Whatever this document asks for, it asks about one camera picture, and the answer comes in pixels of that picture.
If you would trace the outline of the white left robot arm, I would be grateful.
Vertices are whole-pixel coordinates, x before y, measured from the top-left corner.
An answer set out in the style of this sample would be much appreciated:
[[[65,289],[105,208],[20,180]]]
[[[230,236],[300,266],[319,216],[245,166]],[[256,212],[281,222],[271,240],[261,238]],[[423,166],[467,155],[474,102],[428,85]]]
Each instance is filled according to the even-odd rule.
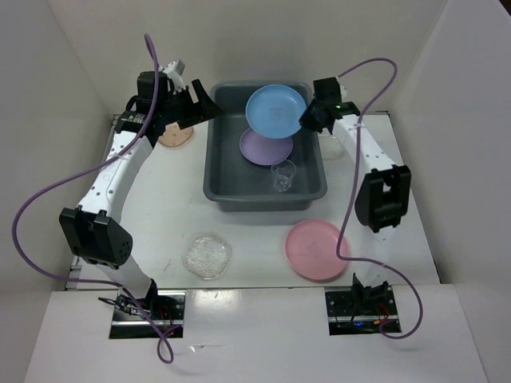
[[[126,198],[167,125],[189,128],[223,112],[200,80],[180,86],[178,79],[164,72],[139,75],[137,94],[115,120],[105,166],[77,206],[59,215],[72,253],[126,288],[124,296],[133,296],[132,311],[143,319],[157,314],[160,300],[156,283],[132,256],[133,237],[121,226]]]

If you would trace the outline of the purple plastic plate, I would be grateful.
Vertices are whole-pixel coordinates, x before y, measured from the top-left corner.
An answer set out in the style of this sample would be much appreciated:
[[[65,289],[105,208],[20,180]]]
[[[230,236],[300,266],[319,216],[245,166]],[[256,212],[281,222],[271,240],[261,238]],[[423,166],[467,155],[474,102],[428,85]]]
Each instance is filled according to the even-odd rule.
[[[286,160],[293,150],[291,137],[271,139],[261,136],[252,128],[240,137],[240,152],[251,163],[260,166],[272,166]]]

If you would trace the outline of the blue plastic plate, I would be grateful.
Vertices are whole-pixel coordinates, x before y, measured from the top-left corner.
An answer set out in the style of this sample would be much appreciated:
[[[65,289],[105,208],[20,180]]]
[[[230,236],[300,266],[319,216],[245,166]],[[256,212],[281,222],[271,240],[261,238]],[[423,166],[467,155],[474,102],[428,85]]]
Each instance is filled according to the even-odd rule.
[[[283,139],[300,129],[300,117],[307,108],[304,98],[286,85],[265,85],[249,98],[245,115],[249,126],[269,139]]]

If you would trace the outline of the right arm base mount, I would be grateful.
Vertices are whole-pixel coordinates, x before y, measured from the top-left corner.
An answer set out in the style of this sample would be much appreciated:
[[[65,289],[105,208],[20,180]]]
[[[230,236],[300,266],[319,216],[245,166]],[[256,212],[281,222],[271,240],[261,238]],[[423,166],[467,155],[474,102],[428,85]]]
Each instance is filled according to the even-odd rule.
[[[330,336],[378,334],[380,325],[387,333],[401,332],[391,287],[375,302],[355,304],[349,287],[325,289],[324,296]]]

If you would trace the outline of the clear plastic cup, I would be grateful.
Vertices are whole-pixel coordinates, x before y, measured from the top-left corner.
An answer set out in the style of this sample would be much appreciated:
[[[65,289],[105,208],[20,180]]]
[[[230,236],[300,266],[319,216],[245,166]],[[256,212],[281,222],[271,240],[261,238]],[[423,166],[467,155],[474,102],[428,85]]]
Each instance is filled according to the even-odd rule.
[[[273,188],[278,192],[287,192],[295,178],[296,166],[291,160],[275,162],[271,166]]]

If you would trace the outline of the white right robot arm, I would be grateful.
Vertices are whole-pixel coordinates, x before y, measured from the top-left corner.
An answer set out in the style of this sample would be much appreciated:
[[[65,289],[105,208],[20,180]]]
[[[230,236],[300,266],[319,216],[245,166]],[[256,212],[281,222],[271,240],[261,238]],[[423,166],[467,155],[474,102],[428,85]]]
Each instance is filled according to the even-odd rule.
[[[384,265],[397,226],[408,211],[411,171],[397,165],[379,146],[359,119],[360,111],[352,102],[344,102],[345,89],[335,77],[313,82],[314,96],[300,117],[302,127],[321,133],[336,133],[352,160],[359,161],[354,209],[364,227],[359,258],[373,259],[379,265],[358,262],[351,293],[352,308],[367,314],[378,305],[378,293],[386,281]]]

